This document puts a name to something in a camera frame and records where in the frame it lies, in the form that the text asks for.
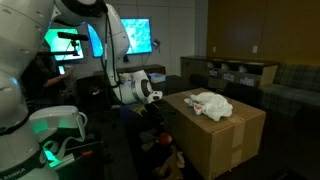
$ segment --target chair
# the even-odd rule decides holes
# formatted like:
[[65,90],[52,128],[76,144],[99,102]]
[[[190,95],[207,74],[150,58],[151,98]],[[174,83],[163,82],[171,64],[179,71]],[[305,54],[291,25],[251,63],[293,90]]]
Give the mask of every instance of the chair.
[[215,88],[210,88],[208,86],[209,77],[199,75],[199,74],[191,74],[189,77],[189,82],[193,85],[193,88],[205,88],[210,91],[215,91]]

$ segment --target computer screen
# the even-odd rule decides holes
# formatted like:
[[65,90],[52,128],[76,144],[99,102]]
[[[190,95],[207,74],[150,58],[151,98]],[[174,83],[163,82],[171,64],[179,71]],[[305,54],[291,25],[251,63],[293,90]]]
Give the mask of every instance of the computer screen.
[[[78,34],[78,30],[76,28],[65,28],[65,29],[49,29],[47,34],[45,35],[45,40],[49,43],[51,47],[51,52],[61,52],[61,51],[74,51],[74,47],[71,45],[70,39],[63,39],[58,37],[58,32]],[[76,40],[76,43],[79,44],[76,47],[76,50],[79,56],[74,56],[72,54],[68,55],[55,55],[55,59],[57,61],[68,61],[68,60],[76,60],[83,59],[83,50],[81,47],[81,42]]]
[[101,57],[103,53],[103,47],[96,30],[90,24],[88,24],[88,34],[90,38],[93,57]]
[[128,34],[130,46],[127,54],[152,52],[150,19],[122,18],[121,22]]

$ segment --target cable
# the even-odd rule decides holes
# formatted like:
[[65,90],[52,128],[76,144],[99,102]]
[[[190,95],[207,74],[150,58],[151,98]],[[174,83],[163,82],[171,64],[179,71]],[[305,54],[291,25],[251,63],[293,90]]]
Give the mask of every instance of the cable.
[[105,79],[106,79],[106,65],[103,63],[103,57],[102,56],[100,57],[100,62],[101,62],[101,66],[102,66],[102,69],[103,69],[103,79],[105,81]]
[[150,53],[148,53],[147,59],[144,61],[144,63],[142,65],[146,65],[147,64],[149,56],[150,56]]
[[[115,85],[115,86],[110,86],[110,87],[111,87],[111,88],[116,88],[116,87],[119,88],[120,102],[121,102],[121,104],[122,104],[123,99],[122,99],[122,91],[121,91],[121,87],[120,87],[121,81],[116,79],[114,43],[113,43],[112,29],[111,29],[110,18],[109,18],[108,13],[106,13],[106,17],[107,17],[106,23],[107,23],[107,25],[108,25],[108,26],[106,26],[106,32],[108,32],[108,31],[107,31],[107,27],[109,27],[109,29],[110,29],[110,41],[111,41],[111,45],[112,45],[111,50],[112,50],[112,61],[113,61],[113,63],[112,63],[113,78],[114,78],[114,82],[116,82],[116,85]],[[106,66],[107,66],[107,65],[104,66],[104,74],[105,74],[105,76],[106,76]]]
[[[71,44],[71,41],[69,42],[66,51],[68,51],[68,49],[69,49],[69,47],[70,47],[70,44]],[[60,61],[63,61],[65,57],[66,57],[66,55],[63,55],[63,57],[62,57],[62,59],[61,59]]]
[[88,146],[93,146],[96,144],[103,144],[103,143],[105,143],[105,140],[95,141],[95,142],[88,143],[88,144],[83,144],[83,145],[79,145],[79,146],[75,146],[75,147],[71,147],[71,148],[66,148],[66,151],[76,150],[76,149],[80,149],[80,148],[84,148],[84,147],[88,147]]

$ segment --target white panel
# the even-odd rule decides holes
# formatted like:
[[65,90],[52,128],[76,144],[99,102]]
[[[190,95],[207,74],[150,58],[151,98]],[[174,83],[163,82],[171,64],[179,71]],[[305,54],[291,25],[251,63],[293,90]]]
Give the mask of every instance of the white panel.
[[194,8],[170,8],[171,73],[180,75],[180,57],[194,55]]
[[170,0],[169,6],[170,7],[195,7],[195,0]]

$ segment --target crumpled towel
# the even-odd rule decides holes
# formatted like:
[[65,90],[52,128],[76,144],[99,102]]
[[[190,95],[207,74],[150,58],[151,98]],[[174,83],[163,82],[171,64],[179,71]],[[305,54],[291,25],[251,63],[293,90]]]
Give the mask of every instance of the crumpled towel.
[[191,95],[184,100],[192,106],[197,115],[205,114],[214,121],[219,121],[222,116],[230,117],[233,106],[219,94],[203,92],[198,95]]

